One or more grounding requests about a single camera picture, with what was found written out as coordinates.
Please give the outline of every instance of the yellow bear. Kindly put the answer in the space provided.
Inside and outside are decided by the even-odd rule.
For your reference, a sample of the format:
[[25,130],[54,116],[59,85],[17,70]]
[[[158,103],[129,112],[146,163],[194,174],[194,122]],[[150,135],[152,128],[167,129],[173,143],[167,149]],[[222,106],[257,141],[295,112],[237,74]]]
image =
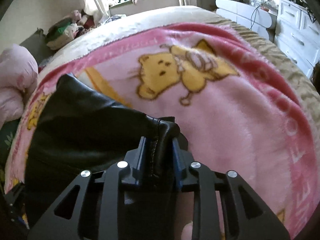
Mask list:
[[228,75],[239,76],[228,62],[216,55],[205,40],[199,41],[193,48],[176,45],[161,47],[168,48],[170,52],[142,55],[139,58],[141,84],[137,93],[141,98],[156,99],[181,81],[188,89],[188,94],[180,98],[180,103],[188,106],[192,96],[205,88],[207,80],[217,81]]

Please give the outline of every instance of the black metal bracket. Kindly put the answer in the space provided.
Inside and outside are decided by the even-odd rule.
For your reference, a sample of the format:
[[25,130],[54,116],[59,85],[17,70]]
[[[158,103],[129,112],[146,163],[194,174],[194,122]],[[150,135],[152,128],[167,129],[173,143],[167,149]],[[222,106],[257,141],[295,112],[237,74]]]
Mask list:
[[24,192],[24,184],[19,182],[15,185],[12,190],[10,190],[6,195],[3,195],[4,200],[8,205],[8,215],[12,222],[14,222],[20,231],[24,234],[28,231],[28,225],[23,221],[23,192]]
[[[143,184],[146,141],[142,137],[138,149],[127,152],[124,161],[113,164],[98,179],[82,171],[31,229],[28,240],[82,240],[78,227],[90,183],[103,183],[98,240],[118,240],[123,191],[139,190]],[[194,192],[193,240],[221,239],[216,191],[220,192],[227,240],[290,239],[280,220],[237,172],[218,173],[195,162],[190,152],[180,149],[177,138],[172,140],[172,161],[176,190]],[[75,188],[78,195],[72,216],[69,220],[59,217],[57,209]]]

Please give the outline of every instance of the drawer handle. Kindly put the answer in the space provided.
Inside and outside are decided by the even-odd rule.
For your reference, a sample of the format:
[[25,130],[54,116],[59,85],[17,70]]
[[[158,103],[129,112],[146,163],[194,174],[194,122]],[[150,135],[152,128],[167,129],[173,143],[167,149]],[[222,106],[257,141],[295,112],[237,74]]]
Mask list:
[[297,37],[295,37],[295,36],[293,35],[293,33],[291,33],[291,36],[292,36],[294,39],[296,39],[297,42],[299,42],[302,46],[304,46],[304,42],[303,42],[302,40],[299,40]]
[[289,51],[288,51],[288,50],[287,50],[287,56],[288,56],[288,58],[289,58],[291,61],[293,61],[295,64],[298,63],[298,61],[297,61],[296,59],[294,59],[294,58],[292,58],[292,57],[289,56]]
[[309,28],[311,29],[311,30],[313,30],[317,35],[319,35],[319,32],[317,32],[316,30],[314,30],[310,25],[308,25],[309,26]]
[[292,17],[295,17],[295,15],[291,12],[285,11],[287,14],[291,15]]

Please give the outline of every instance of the pink blanket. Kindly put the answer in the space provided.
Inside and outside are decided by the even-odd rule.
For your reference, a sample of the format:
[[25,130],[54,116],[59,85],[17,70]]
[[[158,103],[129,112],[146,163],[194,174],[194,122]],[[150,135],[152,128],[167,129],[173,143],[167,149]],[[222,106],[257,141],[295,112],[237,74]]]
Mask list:
[[[8,192],[24,180],[28,147],[58,78],[79,80],[154,117],[175,116],[194,158],[236,170],[295,237],[320,200],[313,126],[275,67],[228,27],[177,24],[101,47],[60,66],[39,85],[6,167]],[[193,200],[179,202],[179,230]]]

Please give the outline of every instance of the dresser drawer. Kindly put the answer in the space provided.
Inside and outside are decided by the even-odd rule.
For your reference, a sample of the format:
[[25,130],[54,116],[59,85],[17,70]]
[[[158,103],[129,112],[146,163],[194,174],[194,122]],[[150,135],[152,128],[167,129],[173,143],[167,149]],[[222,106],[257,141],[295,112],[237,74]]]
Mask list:
[[305,12],[302,12],[301,15],[300,31],[302,35],[307,36],[314,42],[320,44],[320,25],[318,21],[312,23],[309,15]]
[[[251,27],[251,21],[249,19],[244,18],[244,17],[242,17],[240,15],[237,15],[237,14],[235,14],[233,12],[229,12],[227,10],[219,8],[219,9],[217,9],[216,13],[218,15],[221,15],[222,17],[230,19],[231,21],[239,23],[242,26],[247,27],[248,29],[250,29],[250,27]],[[255,22],[253,24],[253,26],[252,26],[252,31],[256,32],[261,37],[273,42],[274,36],[270,35],[270,33],[266,30],[266,28],[261,26],[260,24],[257,24]]]
[[312,75],[313,66],[309,63],[304,61],[300,56],[298,56],[298,53],[291,49],[287,44],[288,41],[282,40],[279,36],[275,37],[275,44],[278,46],[278,48],[286,54],[286,56],[297,65],[297,67],[308,77]]
[[280,0],[278,17],[293,24],[298,29],[300,28],[301,13],[302,11],[299,8]]
[[262,9],[258,9],[256,14],[256,8],[254,6],[231,0],[216,0],[216,6],[218,8],[233,12],[249,20],[252,19],[252,23],[255,22],[265,28],[270,28],[272,30],[276,28],[277,17]]
[[308,37],[301,35],[299,30],[290,27],[284,21],[278,20],[276,35],[284,37],[285,40],[289,41],[290,47],[298,51],[311,65],[315,65],[318,62],[320,56],[318,44]]

